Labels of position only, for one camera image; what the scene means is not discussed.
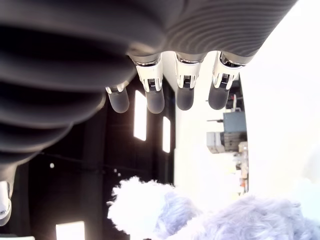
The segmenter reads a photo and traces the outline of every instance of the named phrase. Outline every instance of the white fur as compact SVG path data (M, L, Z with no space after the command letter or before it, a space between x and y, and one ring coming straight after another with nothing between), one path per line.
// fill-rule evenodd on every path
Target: white fur
M166 204L165 195L172 190L170 185L140 182L138 177L123 180L113 189L115 201L110 202L108 218L120 231L140 239L152 238Z

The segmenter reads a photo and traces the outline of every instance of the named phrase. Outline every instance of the robotic hand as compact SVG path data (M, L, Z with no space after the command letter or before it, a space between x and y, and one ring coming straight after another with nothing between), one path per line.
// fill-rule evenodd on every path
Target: robotic hand
M182 110L193 105L204 57L217 51L208 102L223 108L240 68L296 1L2 0L0 182L9 183L9 197L16 167L94 115L106 92L125 112L137 72L148 109L160 113L164 51L176 52Z

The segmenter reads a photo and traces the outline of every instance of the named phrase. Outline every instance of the white robotic part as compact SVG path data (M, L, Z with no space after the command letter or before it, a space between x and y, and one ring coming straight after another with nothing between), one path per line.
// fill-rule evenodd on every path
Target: white robotic part
M118 89L118 92L121 93L125 89L125 83L118 84L116 88ZM105 90L107 91L108 94L112 94L110 87L107 86Z
M225 83L225 89L229 90L232 86L233 81L239 75L240 69L244 67L244 65L240 65L230 61L228 61L228 63L223 63L222 57L223 53L217 51L215 62L213 65L212 83L215 88L219 88L221 83Z
M176 82L179 88L184 87L185 80L190 81L190 88L193 89L196 86L196 80L199 77L201 68L201 61L187 61L179 59L178 55L175 55L175 75Z
M10 208L8 183L7 181L0 181L0 220L8 215Z
M150 92L150 87L155 87L158 92L162 88L163 69L162 69L162 57L152 62L136 63L136 70L138 72L141 83L144 90Z

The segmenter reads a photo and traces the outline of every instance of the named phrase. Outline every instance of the fluorescent light panel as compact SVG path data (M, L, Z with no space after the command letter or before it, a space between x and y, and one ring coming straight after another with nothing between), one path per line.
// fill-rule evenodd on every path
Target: fluorescent light panel
M162 150L166 153L170 153L170 129L170 120L164 116L162 124Z
M134 129L133 136L145 141L147 138L147 99L138 90L134 97Z
M83 221L57 224L56 240L85 240L85 223Z

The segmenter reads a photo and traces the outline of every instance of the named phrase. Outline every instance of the stuffed animal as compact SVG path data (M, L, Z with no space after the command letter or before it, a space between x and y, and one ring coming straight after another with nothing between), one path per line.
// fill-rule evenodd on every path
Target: stuffed animal
M178 189L138 177L121 181L113 196L108 218L136 239L320 240L318 222L288 199L248 194L219 212L202 212Z

